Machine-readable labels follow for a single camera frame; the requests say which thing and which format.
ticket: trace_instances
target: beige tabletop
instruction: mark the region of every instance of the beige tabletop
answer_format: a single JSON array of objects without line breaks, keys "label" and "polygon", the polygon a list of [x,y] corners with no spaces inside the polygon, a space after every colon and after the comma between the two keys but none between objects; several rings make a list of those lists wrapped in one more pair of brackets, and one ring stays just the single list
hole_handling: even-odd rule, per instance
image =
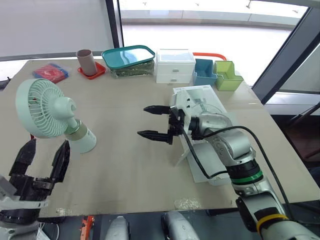
[{"label": "beige tabletop", "polygon": [[[32,71],[48,60],[30,60],[0,92],[0,174],[8,177],[19,149],[29,140],[15,109],[16,90]],[[173,145],[151,141],[141,130],[167,131],[168,117],[143,111],[149,105],[168,105],[173,88],[184,84],[156,84],[151,76],[113,78],[109,73],[95,79],[82,77],[77,60],[55,60],[71,68],[70,77],[57,85],[76,105],[76,117],[96,135],[97,145],[88,153],[71,152],[63,183],[48,198],[41,216],[137,213],[187,209],[236,207],[232,186],[194,183],[187,161],[174,166],[183,153],[178,137]],[[243,82],[235,92],[215,92],[239,124],[260,139],[290,202],[317,200],[320,190],[285,136]],[[52,160],[64,137],[38,139],[36,156],[27,173],[48,177]],[[256,160],[276,186],[257,145]]]}]

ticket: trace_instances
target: black cable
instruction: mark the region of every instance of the black cable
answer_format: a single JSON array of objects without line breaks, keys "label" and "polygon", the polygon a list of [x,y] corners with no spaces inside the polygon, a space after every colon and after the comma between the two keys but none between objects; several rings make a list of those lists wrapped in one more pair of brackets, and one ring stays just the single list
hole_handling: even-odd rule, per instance
[{"label": "black cable", "polygon": [[280,183],[280,181],[279,181],[279,178],[278,178],[278,176],[277,176],[274,168],[272,167],[272,165],[271,165],[271,163],[270,163],[270,161],[269,161],[269,159],[268,159],[268,157],[267,157],[267,155],[266,155],[266,152],[265,152],[264,148],[262,147],[259,139],[257,138],[257,136],[256,136],[249,128],[247,128],[247,127],[245,127],[245,126],[231,126],[231,127],[226,127],[226,128],[220,129],[220,130],[218,130],[218,131],[209,133],[209,134],[205,135],[203,138],[206,139],[206,138],[209,138],[209,137],[211,137],[211,136],[214,136],[214,135],[217,135],[217,134],[222,133],[222,132],[224,132],[224,131],[228,131],[228,130],[232,130],[232,129],[243,129],[243,130],[246,130],[246,131],[247,131],[248,133],[250,133],[251,136],[254,138],[256,144],[258,145],[258,147],[259,147],[259,149],[260,149],[260,151],[261,151],[261,153],[262,153],[262,155],[263,155],[263,157],[264,157],[264,159],[265,159],[265,161],[266,161],[266,164],[268,165],[268,167],[269,167],[269,169],[270,169],[270,171],[271,171],[271,173],[272,173],[272,175],[273,175],[273,177],[274,177],[274,179],[275,179],[275,181],[276,181],[276,184],[278,185],[278,187],[279,187],[279,189],[280,189],[280,192],[281,192],[281,194],[282,194],[282,196],[283,196],[283,199],[284,199],[284,202],[285,202],[287,211],[288,211],[288,213],[289,213],[289,218],[290,218],[292,221],[295,221],[295,218],[294,218],[292,209],[291,209],[291,207],[290,207],[290,203],[289,203],[289,200],[288,200],[288,198],[287,198],[287,195],[286,195],[286,193],[285,193],[285,191],[284,191],[284,188],[282,187],[282,185],[281,185],[281,183]]},{"label": "black cable", "polygon": [[201,164],[201,162],[200,162],[200,160],[199,160],[199,158],[198,158],[198,156],[197,156],[197,154],[196,154],[196,152],[195,152],[195,149],[194,149],[194,147],[192,146],[192,144],[191,144],[191,142],[190,142],[190,140],[189,140],[189,137],[188,137],[188,135],[187,135],[187,133],[185,132],[184,129],[182,129],[182,133],[183,133],[183,136],[184,136],[184,138],[185,138],[185,140],[186,140],[186,143],[187,143],[188,146],[189,146],[190,152],[192,153],[192,156],[193,156],[196,164],[198,164],[201,172],[203,173],[203,175],[204,175],[207,179],[212,179],[212,178],[214,178],[215,176],[218,176],[218,175],[220,175],[220,174],[227,174],[227,173],[228,173],[227,171],[218,171],[218,172],[212,174],[211,176],[209,176],[209,174],[206,172],[206,170],[205,170],[204,167],[202,166],[202,164]]}]

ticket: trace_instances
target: teal tray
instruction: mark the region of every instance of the teal tray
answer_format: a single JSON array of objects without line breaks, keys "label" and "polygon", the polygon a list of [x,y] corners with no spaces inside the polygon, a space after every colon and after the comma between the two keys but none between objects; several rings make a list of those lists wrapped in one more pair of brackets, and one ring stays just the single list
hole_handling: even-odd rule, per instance
[{"label": "teal tray", "polygon": [[110,69],[123,69],[154,59],[155,52],[144,45],[134,45],[106,50],[102,53],[105,64]]}]

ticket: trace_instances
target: metal bracket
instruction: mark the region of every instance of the metal bracket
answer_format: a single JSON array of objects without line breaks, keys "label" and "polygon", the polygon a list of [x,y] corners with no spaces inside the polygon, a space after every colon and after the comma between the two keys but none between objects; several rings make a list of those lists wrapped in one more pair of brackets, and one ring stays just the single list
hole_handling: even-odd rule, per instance
[{"label": "metal bracket", "polygon": [[43,201],[19,201],[5,196],[0,201],[0,210],[14,210],[14,209],[42,209],[49,205],[49,200]]}]

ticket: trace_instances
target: plastic container lid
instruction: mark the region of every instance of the plastic container lid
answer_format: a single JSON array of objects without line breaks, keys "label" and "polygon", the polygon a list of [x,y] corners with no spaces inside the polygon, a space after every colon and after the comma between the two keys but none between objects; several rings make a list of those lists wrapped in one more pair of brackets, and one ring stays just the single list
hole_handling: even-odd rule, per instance
[{"label": "plastic container lid", "polygon": [[102,58],[110,69],[122,69],[148,62],[155,56],[155,52],[144,45],[114,48],[102,53]]},{"label": "plastic container lid", "polygon": [[188,49],[158,49],[158,63],[195,64],[195,57]]}]

